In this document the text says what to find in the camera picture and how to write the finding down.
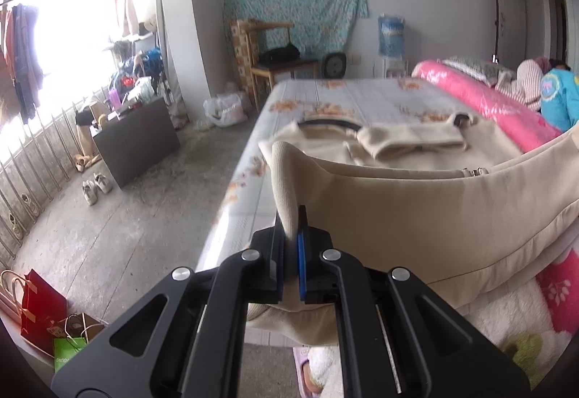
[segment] green paper bag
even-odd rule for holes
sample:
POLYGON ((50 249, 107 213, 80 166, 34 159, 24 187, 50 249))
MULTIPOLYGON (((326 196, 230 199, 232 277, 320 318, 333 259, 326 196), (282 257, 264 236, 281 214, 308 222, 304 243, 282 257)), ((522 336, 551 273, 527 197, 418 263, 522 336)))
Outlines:
POLYGON ((77 352, 86 346, 84 338, 54 339, 54 371, 58 372, 77 352))

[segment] pillow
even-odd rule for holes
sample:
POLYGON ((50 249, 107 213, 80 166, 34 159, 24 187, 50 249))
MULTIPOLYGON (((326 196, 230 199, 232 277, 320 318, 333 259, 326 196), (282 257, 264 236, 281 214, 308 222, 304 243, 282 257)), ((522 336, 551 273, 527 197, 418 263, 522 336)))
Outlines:
POLYGON ((499 82, 500 73, 506 77, 516 79, 516 73, 498 63, 486 62, 469 57, 450 57, 442 61, 446 66, 457 69, 466 75, 483 82, 488 87, 494 87, 499 82))

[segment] purple slipper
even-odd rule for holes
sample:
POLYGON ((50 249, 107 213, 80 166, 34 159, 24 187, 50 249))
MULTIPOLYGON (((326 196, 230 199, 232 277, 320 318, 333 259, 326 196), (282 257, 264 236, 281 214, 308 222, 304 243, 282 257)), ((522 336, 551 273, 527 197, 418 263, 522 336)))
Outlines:
POLYGON ((303 366, 308 359, 308 348, 293 348, 293 359, 295 361, 295 370, 297 372, 297 384, 299 385, 299 394, 302 398, 318 398, 319 394, 312 393, 308 390, 303 378, 303 366))

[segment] wooden chair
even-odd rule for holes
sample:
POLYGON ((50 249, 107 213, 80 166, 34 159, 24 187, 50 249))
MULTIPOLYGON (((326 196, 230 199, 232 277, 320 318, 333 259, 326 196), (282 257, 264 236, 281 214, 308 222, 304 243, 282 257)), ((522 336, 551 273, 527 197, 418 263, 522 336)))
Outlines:
POLYGON ((293 27, 293 23, 291 22, 276 22, 276 23, 257 22, 253 24, 248 24, 241 31, 242 33, 245 33, 245 42, 247 44, 247 53, 250 61, 251 88, 253 90, 255 106, 257 107, 257 110, 261 110, 261 106, 259 103, 259 92, 257 89, 257 82, 256 82, 258 76, 267 79, 270 92, 273 89, 274 85, 276 84, 276 75, 279 75, 281 73, 290 73, 291 77, 294 78, 295 70, 301 68, 311 68, 314 78, 317 78, 317 69, 318 69, 317 59, 303 58, 294 60, 292 62, 271 64, 271 65, 261 65, 254 63, 254 53, 253 53, 254 46, 252 43, 251 33, 285 28, 287 32, 288 43, 290 43, 291 27, 293 27))

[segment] white plastic bag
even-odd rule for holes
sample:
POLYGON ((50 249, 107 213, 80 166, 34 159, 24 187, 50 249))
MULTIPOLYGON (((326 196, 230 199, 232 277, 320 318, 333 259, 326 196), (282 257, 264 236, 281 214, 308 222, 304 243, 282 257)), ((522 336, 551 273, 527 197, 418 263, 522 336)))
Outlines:
POLYGON ((239 99, 241 99, 241 106, 243 107, 243 111, 246 115, 250 115, 251 111, 253 110, 253 106, 251 105, 249 96, 245 91, 238 91, 237 95, 239 96, 239 99))
POLYGON ((225 94, 233 94, 233 93, 237 93, 238 91, 239 91, 239 88, 237 87, 237 85, 233 81, 227 81, 227 83, 225 84, 225 88, 224 88, 225 94))
POLYGON ((237 94, 221 94, 203 103, 207 119, 218 127, 229 127, 247 120, 237 94))

